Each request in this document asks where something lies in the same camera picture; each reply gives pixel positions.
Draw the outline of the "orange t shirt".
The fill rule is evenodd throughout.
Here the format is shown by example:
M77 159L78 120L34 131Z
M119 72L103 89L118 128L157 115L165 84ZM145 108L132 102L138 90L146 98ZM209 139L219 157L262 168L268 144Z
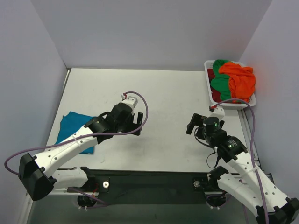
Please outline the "orange t shirt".
M218 69L219 74L228 75L228 89L231 98L239 98L249 102L255 92L256 77L253 68L242 67L233 62L226 62Z

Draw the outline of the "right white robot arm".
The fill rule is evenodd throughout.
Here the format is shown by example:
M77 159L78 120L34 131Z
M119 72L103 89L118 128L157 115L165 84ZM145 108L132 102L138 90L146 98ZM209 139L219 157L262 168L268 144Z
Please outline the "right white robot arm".
M224 122L216 116L193 114L186 134L196 128L195 137L204 140L218 159L233 168L241 180L227 169L217 166L207 174L207 186L221 189L242 203L256 217L259 224L290 224L299 214L299 201L283 193L256 165L242 142L227 135Z

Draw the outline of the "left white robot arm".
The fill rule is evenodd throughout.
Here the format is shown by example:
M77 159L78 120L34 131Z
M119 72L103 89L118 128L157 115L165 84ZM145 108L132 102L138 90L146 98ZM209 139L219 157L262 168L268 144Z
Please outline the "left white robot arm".
M52 190L78 187L83 192L94 188L94 179L87 168L61 170L66 162L115 135L140 135L143 114L134 123L137 98L129 97L110 112L93 117L74 134L50 149L20 159L18 177L33 201L46 197Z

